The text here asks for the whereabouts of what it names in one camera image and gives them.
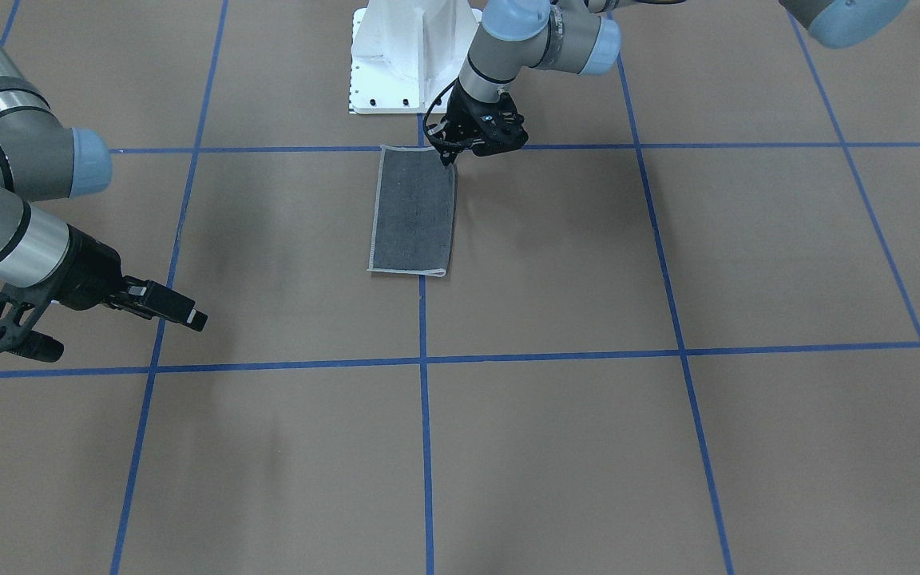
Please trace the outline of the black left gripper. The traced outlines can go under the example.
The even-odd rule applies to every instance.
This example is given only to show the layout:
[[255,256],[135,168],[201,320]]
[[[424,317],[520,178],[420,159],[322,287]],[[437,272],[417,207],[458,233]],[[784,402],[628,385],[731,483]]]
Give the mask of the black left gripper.
[[[456,86],[450,94],[445,119],[450,121],[450,139],[464,141],[464,150],[470,150],[476,157],[515,152],[529,140],[525,117],[505,90],[498,94],[496,102],[483,102]],[[452,166],[460,153],[455,143],[438,146],[444,167]]]

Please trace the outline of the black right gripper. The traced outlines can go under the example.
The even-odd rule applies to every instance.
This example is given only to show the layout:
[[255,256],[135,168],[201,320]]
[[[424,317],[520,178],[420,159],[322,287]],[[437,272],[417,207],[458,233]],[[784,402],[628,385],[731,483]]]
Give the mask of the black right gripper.
[[117,250],[74,227],[58,278],[54,301],[72,310],[89,310],[120,295],[121,309],[142,318],[161,318],[197,332],[208,322],[194,299],[153,280],[124,276]]

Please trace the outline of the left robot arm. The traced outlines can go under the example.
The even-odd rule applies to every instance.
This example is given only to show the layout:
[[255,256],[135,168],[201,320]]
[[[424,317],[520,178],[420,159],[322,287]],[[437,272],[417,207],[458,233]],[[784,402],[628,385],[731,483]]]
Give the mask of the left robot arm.
[[[610,12],[638,5],[692,1],[488,1],[449,95],[444,117],[425,125],[442,166],[461,153],[476,157],[516,152],[529,139],[510,86],[524,69],[580,76],[608,73],[623,33]],[[808,36],[830,49],[858,45],[892,23],[909,1],[776,1]]]

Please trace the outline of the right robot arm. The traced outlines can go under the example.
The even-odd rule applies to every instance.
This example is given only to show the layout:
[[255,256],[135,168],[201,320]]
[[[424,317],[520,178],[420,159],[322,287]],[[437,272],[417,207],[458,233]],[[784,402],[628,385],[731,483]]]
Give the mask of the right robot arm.
[[193,299],[125,276],[113,248],[37,207],[103,192],[112,178],[101,137],[63,125],[0,44],[0,298],[32,320],[54,303],[102,305],[202,331],[208,317]]

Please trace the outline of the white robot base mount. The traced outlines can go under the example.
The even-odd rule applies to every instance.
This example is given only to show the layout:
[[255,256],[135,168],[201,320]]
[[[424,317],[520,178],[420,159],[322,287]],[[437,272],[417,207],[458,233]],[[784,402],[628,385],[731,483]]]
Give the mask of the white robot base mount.
[[355,10],[350,113],[445,113],[446,87],[481,18],[467,1],[369,1]]

